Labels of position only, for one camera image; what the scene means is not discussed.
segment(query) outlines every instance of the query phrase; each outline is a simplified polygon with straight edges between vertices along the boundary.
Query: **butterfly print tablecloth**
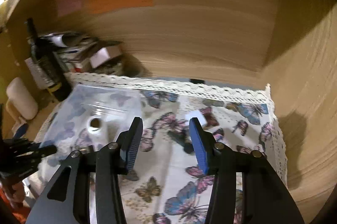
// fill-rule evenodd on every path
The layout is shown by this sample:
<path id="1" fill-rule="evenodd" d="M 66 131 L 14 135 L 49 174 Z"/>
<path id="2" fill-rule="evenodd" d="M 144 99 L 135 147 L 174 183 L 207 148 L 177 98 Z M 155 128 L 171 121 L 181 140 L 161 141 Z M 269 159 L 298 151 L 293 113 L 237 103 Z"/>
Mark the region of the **butterfly print tablecloth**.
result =
<path id="1" fill-rule="evenodd" d="M 202 224 L 210 201 L 213 176 L 204 176 L 194 153 L 187 154 L 170 134 L 189 135 L 185 114 L 200 110 L 205 130 L 235 151 L 261 151 L 276 168 L 272 121 L 265 104 L 214 101 L 165 92 L 139 91 L 144 125 L 134 170 L 120 176 L 120 189 L 128 224 Z M 71 117 L 64 134 L 76 130 Z M 44 161 L 43 164 L 54 164 Z M 95 220 L 94 176 L 91 183 L 91 223 Z M 242 177 L 237 173 L 234 223 L 240 223 Z"/>

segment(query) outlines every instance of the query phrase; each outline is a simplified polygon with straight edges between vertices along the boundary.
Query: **wooden wall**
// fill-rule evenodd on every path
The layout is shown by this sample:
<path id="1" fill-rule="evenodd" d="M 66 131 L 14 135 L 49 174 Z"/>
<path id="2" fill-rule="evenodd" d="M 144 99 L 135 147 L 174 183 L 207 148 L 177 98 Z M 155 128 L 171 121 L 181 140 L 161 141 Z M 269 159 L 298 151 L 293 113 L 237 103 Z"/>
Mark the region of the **wooden wall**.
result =
<path id="1" fill-rule="evenodd" d="M 153 0 L 153 7 L 57 18 L 49 1 L 41 31 L 77 30 L 125 42 L 153 76 L 255 85 L 272 37 L 279 0 Z"/>
<path id="2" fill-rule="evenodd" d="M 101 15 L 84 8 L 59 19 L 54 0 L 21 0 L 9 14 L 8 38 L 21 63 L 29 56 L 23 22 L 32 16 L 40 31 L 71 28 L 125 41 L 154 76 L 270 83 L 289 190 L 311 221 L 337 182 L 336 0 L 154 3 Z"/>
<path id="3" fill-rule="evenodd" d="M 281 0 L 262 82 L 271 84 L 288 186 L 309 222 L 337 183 L 337 0 Z"/>
<path id="4" fill-rule="evenodd" d="M 7 10 L 7 2 L 0 5 L 0 27 L 4 26 L 4 14 Z M 0 33 L 0 103 L 4 104 L 7 101 L 6 88 L 7 85 L 17 76 L 26 79 L 30 75 L 23 73 L 19 62 L 13 54 L 11 41 L 9 38 L 8 30 L 5 27 L 1 28 Z M 38 91 L 35 84 L 30 86 L 30 91 L 37 95 Z M 9 138 L 12 136 L 11 128 L 15 121 L 3 109 L 3 123 L 2 123 L 2 136 Z"/>

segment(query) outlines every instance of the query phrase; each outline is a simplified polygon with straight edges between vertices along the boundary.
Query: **dark bottle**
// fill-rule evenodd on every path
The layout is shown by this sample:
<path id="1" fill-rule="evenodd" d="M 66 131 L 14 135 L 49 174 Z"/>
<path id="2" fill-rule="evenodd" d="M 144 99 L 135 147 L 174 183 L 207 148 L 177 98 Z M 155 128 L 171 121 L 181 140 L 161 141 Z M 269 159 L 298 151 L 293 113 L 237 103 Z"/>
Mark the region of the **dark bottle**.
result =
<path id="1" fill-rule="evenodd" d="M 33 62 L 45 72 L 44 79 L 49 91 L 58 101 L 65 100 L 71 93 L 71 86 L 55 57 L 55 46 L 48 40 L 38 37 L 32 18 L 27 19 L 27 29 Z"/>

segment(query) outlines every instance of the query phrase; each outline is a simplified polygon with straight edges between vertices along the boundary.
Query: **lace trim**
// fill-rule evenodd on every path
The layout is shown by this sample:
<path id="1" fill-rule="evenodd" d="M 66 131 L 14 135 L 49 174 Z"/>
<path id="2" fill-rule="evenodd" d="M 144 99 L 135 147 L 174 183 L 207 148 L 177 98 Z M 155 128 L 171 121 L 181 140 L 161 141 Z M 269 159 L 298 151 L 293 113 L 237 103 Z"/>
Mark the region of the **lace trim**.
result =
<path id="1" fill-rule="evenodd" d="M 42 142 L 44 135 L 46 134 L 50 124 L 51 124 L 51 120 L 54 116 L 55 113 L 58 112 L 59 108 L 61 107 L 62 103 L 58 103 L 55 108 L 53 109 L 53 111 L 48 115 L 47 119 L 43 122 L 43 124 L 41 125 L 41 128 L 39 129 L 39 132 L 37 133 L 34 142 Z"/>
<path id="2" fill-rule="evenodd" d="M 278 125 L 278 120 L 274 115 L 275 105 L 271 99 L 269 84 L 266 85 L 264 91 L 252 91 L 232 89 L 229 87 L 208 86 L 205 84 L 193 84 L 190 82 L 151 80 L 147 78 L 130 78 L 126 76 L 107 76 L 95 73 L 67 73 L 65 76 L 72 84 L 83 83 L 127 89 L 165 91 L 179 95 L 237 103 L 264 103 L 268 107 L 269 120 L 274 128 L 272 132 L 272 142 L 275 151 L 276 171 L 285 185 L 287 185 L 287 157 L 285 156 L 285 143 L 282 131 Z"/>

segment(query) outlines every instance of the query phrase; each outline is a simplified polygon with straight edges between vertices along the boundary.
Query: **white eraser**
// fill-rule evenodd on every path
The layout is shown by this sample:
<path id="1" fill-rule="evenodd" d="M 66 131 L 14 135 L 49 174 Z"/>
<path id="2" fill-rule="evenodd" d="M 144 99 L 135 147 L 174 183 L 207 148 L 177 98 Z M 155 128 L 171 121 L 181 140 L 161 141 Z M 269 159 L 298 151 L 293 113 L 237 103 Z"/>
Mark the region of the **white eraser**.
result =
<path id="1" fill-rule="evenodd" d="M 199 111 L 192 111 L 187 114 L 185 114 L 185 119 L 187 120 L 186 125 L 189 125 L 189 120 L 193 117 L 196 117 L 199 120 L 199 123 L 201 127 L 205 127 L 207 125 L 206 118 L 203 116 L 203 114 Z"/>

